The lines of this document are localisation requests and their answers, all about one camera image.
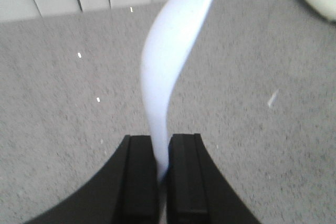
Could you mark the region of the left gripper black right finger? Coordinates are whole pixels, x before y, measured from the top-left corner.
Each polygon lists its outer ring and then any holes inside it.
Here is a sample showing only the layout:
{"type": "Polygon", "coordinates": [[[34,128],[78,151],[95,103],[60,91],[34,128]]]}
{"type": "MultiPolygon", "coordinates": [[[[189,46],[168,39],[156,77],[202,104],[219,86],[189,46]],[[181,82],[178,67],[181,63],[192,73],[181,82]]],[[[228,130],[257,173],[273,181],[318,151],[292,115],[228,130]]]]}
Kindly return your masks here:
{"type": "Polygon", "coordinates": [[[168,223],[259,223],[215,165],[200,134],[174,134],[169,161],[168,223]]]}

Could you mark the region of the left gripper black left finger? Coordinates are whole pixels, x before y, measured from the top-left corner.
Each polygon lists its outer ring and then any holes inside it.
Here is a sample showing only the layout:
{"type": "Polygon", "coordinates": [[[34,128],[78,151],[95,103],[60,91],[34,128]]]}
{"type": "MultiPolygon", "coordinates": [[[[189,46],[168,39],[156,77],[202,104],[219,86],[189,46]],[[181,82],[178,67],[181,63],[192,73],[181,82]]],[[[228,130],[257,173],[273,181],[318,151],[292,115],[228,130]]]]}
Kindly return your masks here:
{"type": "Polygon", "coordinates": [[[29,223],[158,223],[159,191],[151,138],[126,135],[80,189],[29,223]]]}

